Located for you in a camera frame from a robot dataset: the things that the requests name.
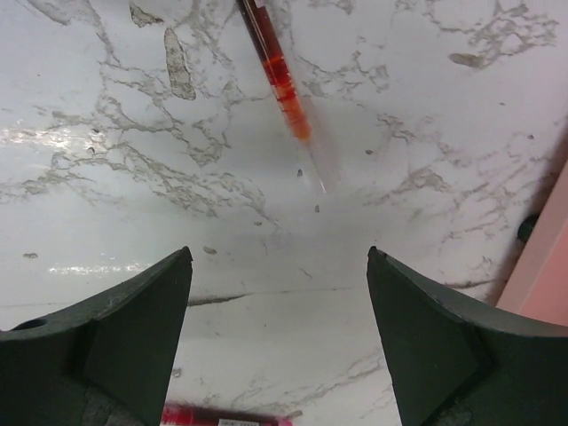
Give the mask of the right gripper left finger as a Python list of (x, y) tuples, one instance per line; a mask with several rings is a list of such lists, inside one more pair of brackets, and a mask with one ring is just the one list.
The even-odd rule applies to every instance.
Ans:
[(175, 251), (95, 296), (1, 334), (3, 425), (157, 425), (192, 282)]

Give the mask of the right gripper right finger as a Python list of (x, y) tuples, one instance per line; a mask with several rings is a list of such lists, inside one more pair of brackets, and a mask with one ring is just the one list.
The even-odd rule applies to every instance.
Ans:
[(430, 280), (377, 248), (367, 283), (405, 425), (565, 425), (567, 329)]

